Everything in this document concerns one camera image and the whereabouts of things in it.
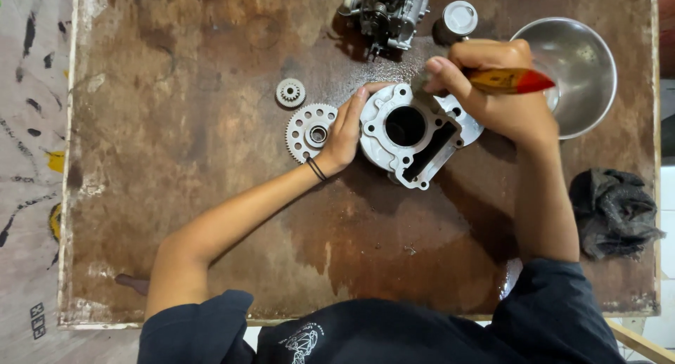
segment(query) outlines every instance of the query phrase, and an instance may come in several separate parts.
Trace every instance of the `white graphic print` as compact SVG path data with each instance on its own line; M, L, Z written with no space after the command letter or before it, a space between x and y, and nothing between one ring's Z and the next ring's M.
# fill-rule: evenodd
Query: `white graphic print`
M319 340L319 333L323 336L323 328L316 323L303 325L289 339L284 339L285 347L293 351L293 364L304 364L304 357L309 356Z

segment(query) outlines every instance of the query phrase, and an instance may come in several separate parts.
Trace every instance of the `person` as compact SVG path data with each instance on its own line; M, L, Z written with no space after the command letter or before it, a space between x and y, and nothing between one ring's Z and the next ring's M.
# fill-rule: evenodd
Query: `person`
M623 363L579 264L558 125L544 95L486 95L462 74L464 67L531 66L523 40L472 39L453 45L448 58L426 63L427 91L447 89L478 122L516 145L514 223L524 266L490 325L390 300L357 299L266 327L253 351L243 341L252 296L228 290L208 299L207 269L219 254L321 181L303 164L208 210L161 243L139 364ZM366 84L340 107L315 158L325 176L336 175L354 159L364 104L389 84Z

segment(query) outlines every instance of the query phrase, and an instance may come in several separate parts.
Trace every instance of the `metal bowl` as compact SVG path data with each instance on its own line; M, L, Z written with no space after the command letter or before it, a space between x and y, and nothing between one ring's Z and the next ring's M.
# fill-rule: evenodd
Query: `metal bowl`
M594 30L568 18L545 18L524 26L514 39L528 42L534 68L556 83L545 94L560 139L583 135L602 121L616 94L616 65Z

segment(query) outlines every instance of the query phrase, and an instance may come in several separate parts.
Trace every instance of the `small gear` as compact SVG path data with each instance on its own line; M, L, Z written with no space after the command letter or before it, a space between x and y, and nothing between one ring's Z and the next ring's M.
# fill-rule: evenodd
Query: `small gear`
M286 78L277 86L277 101L287 108L296 108L304 102L305 92L302 83Z
M338 116L338 109L320 103L296 111L286 127L286 147L299 163L314 158L328 139L328 130Z

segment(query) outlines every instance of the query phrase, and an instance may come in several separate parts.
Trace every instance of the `hand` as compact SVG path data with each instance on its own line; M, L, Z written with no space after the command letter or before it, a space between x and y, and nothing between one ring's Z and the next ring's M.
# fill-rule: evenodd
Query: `hand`
M558 123L546 105L543 92L524 95L488 95L469 83L464 67L479 70L505 67L532 68L530 47L525 40L501 43L472 39L452 45L448 58L426 62L432 77L425 90L447 89L473 118L486 128L504 135L520 148L558 144Z
M321 153L314 161L321 171L328 177L347 168L356 155L356 146L359 144L360 117L363 106L368 98L393 82L367 83L359 87L343 105L337 109L337 117L330 127L328 139Z

